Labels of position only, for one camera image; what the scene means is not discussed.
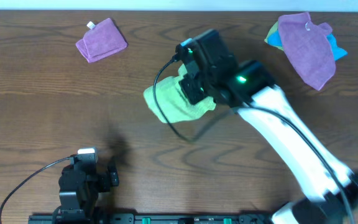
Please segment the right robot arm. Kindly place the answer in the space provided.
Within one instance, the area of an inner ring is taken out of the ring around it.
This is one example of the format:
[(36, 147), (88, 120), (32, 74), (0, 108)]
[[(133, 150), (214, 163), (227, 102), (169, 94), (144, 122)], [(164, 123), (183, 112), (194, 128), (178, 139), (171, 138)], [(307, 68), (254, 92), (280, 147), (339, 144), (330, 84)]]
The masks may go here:
[(196, 104), (207, 96), (235, 109), (273, 147), (291, 170), (304, 194), (270, 218), (272, 223), (355, 223), (358, 171), (332, 155), (290, 106), (283, 90), (258, 61), (231, 59), (203, 63), (184, 59), (180, 82)]

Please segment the light green cloth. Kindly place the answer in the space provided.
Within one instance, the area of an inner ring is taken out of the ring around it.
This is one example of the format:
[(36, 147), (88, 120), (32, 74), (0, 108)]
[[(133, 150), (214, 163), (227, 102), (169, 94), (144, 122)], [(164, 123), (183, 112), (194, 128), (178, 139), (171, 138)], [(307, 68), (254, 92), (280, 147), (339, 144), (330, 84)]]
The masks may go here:
[(195, 105), (192, 105), (181, 91), (179, 81), (186, 74), (186, 68), (181, 65), (178, 76), (167, 77), (157, 83), (156, 97), (158, 103), (171, 123), (193, 121), (200, 119), (207, 111), (213, 111), (216, 103), (208, 96)]

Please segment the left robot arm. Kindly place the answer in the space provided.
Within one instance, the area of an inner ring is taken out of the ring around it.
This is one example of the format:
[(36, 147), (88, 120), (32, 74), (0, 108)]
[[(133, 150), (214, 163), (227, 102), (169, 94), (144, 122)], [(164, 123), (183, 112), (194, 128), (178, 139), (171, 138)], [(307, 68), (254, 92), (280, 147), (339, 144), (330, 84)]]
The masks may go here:
[(59, 178), (61, 205), (52, 214), (52, 223), (109, 223), (110, 215), (96, 206), (100, 193), (119, 185), (114, 158), (103, 172), (97, 171), (97, 155), (75, 155)]

